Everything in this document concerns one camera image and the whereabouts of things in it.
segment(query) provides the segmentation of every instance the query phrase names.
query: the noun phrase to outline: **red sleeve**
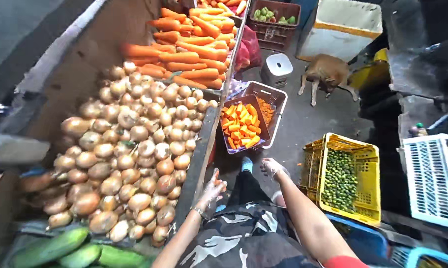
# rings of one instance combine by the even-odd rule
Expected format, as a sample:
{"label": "red sleeve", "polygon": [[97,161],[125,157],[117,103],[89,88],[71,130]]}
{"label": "red sleeve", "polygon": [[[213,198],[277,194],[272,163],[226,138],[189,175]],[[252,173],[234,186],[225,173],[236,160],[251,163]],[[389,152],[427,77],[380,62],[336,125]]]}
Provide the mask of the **red sleeve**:
{"label": "red sleeve", "polygon": [[359,259],[349,256],[333,257],[323,264],[323,266],[325,266],[325,268],[368,268],[368,266]]}

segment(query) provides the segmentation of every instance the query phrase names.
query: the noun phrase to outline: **concrete floor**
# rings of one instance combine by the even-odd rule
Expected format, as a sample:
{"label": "concrete floor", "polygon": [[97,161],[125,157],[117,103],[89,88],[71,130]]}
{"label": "concrete floor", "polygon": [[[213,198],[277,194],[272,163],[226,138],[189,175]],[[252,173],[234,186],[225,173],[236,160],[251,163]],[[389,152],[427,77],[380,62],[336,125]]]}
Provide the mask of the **concrete floor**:
{"label": "concrete floor", "polygon": [[[287,85],[282,88],[288,94],[288,100],[272,147],[267,150],[246,150],[242,153],[228,155],[222,133],[217,131],[213,166],[220,169],[220,179],[228,182],[228,193],[224,196],[224,204],[226,196],[229,196],[234,187],[243,156],[249,156],[252,159],[254,162],[252,173],[260,182],[263,191],[271,197],[278,190],[278,185],[260,172],[259,165],[262,158],[272,157],[280,162],[288,170],[292,180],[298,184],[302,168],[298,164],[303,162],[303,147],[306,144],[321,139],[328,132],[360,141],[369,137],[372,121],[358,117],[359,103],[352,100],[349,92],[335,90],[329,99],[325,99],[325,93],[318,91],[317,104],[312,107],[310,105],[311,83],[307,81],[303,94],[297,95],[300,89],[301,75],[308,65],[308,62],[294,57],[297,41],[298,36],[292,40],[285,53],[293,65],[293,72],[288,78]],[[261,53],[264,62],[269,55],[276,52],[261,49]],[[260,67],[246,70],[243,73],[243,80],[261,82]]]}

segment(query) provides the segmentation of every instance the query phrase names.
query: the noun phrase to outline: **white stool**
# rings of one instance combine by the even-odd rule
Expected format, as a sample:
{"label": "white stool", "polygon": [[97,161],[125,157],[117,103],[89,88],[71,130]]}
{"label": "white stool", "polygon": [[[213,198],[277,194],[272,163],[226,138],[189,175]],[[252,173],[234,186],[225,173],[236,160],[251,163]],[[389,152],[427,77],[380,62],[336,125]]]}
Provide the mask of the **white stool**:
{"label": "white stool", "polygon": [[293,66],[287,55],[278,53],[270,55],[260,71],[260,77],[264,84],[283,88],[287,84],[287,78],[292,73]]}

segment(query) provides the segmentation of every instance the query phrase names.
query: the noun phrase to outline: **light blue sock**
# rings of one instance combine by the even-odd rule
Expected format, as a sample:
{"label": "light blue sock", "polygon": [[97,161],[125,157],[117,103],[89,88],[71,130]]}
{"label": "light blue sock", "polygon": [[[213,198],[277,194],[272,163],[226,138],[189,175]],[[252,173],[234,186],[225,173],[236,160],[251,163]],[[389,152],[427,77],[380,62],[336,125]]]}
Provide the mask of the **light blue sock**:
{"label": "light blue sock", "polygon": [[249,157],[244,156],[244,158],[242,158],[242,168],[240,171],[248,170],[252,173],[252,166],[252,160]]}

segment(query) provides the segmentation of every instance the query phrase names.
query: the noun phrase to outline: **left hand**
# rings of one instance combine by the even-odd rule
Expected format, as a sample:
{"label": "left hand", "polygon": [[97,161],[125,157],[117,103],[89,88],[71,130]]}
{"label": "left hand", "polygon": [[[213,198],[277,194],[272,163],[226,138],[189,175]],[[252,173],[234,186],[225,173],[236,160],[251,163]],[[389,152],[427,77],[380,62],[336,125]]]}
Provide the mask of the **left hand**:
{"label": "left hand", "polygon": [[196,208],[205,211],[213,201],[217,201],[220,193],[227,189],[227,182],[218,180],[219,169],[214,168],[214,174],[204,188],[203,195],[197,201]]}

